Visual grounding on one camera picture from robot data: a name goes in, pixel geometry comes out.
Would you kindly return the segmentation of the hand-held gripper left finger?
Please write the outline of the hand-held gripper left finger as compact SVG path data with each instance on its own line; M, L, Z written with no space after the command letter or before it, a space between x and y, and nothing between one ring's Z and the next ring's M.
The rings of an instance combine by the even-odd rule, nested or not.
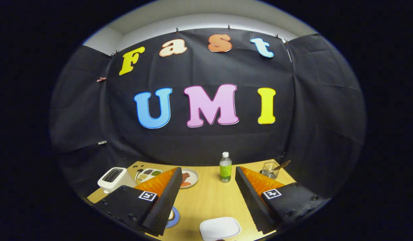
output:
M175 167L135 187L121 185L94 207L127 229L162 236L182 179Z

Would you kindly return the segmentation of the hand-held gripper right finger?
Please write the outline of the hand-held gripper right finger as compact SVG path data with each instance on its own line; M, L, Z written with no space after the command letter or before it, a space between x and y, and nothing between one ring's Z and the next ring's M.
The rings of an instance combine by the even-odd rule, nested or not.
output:
M297 182L282 184L242 166L236 168L235 181L263 234L292 228L329 202Z

